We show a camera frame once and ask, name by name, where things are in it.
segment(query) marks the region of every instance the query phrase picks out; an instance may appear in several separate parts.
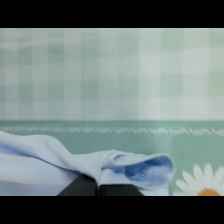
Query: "blue garment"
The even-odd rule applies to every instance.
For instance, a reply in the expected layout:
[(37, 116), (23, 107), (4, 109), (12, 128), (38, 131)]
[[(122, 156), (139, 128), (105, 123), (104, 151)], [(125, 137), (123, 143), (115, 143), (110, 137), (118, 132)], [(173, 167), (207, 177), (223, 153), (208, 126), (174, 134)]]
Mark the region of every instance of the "blue garment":
[(80, 173), (98, 186), (133, 184), (145, 195), (168, 195), (174, 165), (165, 154), (107, 150), (75, 155), (51, 136), (0, 132), (0, 195), (57, 195)]

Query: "yellow flower center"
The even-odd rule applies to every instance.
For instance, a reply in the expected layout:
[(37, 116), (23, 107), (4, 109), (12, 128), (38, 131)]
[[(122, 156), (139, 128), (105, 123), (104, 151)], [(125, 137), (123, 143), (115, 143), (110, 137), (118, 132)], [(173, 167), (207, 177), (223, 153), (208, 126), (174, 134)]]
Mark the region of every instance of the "yellow flower center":
[(198, 193), (198, 196), (221, 196), (217, 191), (205, 189)]

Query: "gingham pattern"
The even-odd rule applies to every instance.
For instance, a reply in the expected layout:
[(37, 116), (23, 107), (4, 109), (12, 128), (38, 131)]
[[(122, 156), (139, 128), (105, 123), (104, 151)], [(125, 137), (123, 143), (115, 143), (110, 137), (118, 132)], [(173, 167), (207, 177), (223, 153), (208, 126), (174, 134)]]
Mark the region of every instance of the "gingham pattern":
[(0, 120), (224, 118), (224, 29), (0, 29)]

